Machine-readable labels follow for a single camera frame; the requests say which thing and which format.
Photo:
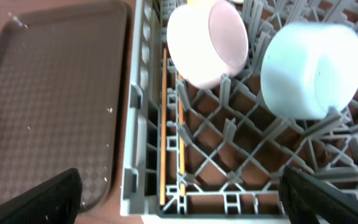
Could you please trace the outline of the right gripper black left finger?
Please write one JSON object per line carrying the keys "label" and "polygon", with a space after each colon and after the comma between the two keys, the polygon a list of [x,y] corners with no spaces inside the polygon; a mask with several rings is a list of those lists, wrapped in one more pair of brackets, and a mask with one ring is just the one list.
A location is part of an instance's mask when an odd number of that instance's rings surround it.
{"label": "right gripper black left finger", "polygon": [[72,224],[80,210],[82,181],[70,168],[0,204],[0,223]]}

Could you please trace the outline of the light blue bowl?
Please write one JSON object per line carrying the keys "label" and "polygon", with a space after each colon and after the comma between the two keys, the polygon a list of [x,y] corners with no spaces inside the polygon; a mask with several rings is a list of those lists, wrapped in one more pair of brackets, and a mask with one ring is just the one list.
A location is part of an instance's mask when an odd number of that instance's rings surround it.
{"label": "light blue bowl", "polygon": [[261,92],[276,116],[323,119],[358,89],[358,35],[344,24],[292,22],[270,41]]}

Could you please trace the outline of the pink white bowl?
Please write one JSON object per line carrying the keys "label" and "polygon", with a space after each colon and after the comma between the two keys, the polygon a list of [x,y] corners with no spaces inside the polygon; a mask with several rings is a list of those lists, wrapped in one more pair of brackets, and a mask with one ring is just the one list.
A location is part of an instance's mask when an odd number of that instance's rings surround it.
{"label": "pink white bowl", "polygon": [[175,68],[194,87],[213,88],[221,76],[240,73],[249,54],[245,24],[229,1],[196,1],[177,7],[167,24]]}

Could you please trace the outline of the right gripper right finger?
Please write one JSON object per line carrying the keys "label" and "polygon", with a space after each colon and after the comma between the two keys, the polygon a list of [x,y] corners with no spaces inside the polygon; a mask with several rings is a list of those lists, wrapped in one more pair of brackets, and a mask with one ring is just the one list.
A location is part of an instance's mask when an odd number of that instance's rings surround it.
{"label": "right gripper right finger", "polygon": [[291,223],[358,223],[358,200],[294,167],[284,168],[279,198]]}

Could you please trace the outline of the wooden chopstick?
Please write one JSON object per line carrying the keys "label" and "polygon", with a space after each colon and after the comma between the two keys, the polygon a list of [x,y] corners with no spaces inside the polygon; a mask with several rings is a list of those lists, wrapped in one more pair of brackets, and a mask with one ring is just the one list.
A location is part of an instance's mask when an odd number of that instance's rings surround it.
{"label": "wooden chopstick", "polygon": [[163,49],[162,101],[161,101],[161,145],[160,145],[160,206],[166,203],[167,171],[167,49]]}

